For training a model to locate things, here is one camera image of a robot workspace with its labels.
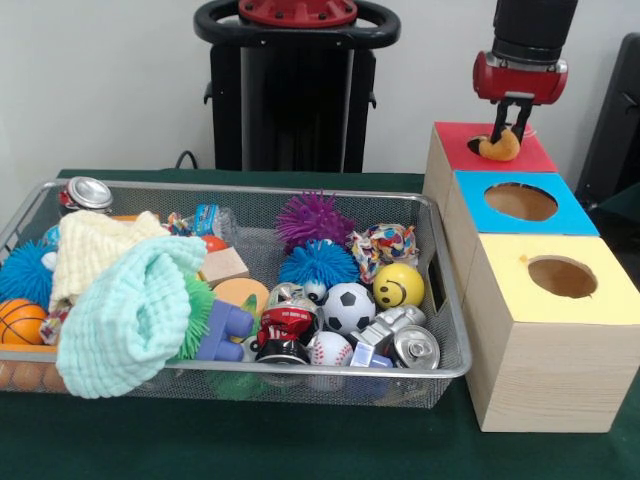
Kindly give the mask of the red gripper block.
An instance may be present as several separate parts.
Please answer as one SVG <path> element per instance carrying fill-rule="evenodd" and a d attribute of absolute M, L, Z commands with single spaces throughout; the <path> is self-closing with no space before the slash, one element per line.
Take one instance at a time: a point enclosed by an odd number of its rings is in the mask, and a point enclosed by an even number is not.
<path fill-rule="evenodd" d="M 527 65 L 502 59 L 492 52 L 479 52 L 473 66 L 473 89 L 480 99 L 496 103 L 496 118 L 490 136 L 492 144 L 506 128 L 511 99 L 520 108 L 513 133 L 523 137 L 534 105 L 555 103 L 568 80 L 568 64 Z"/>

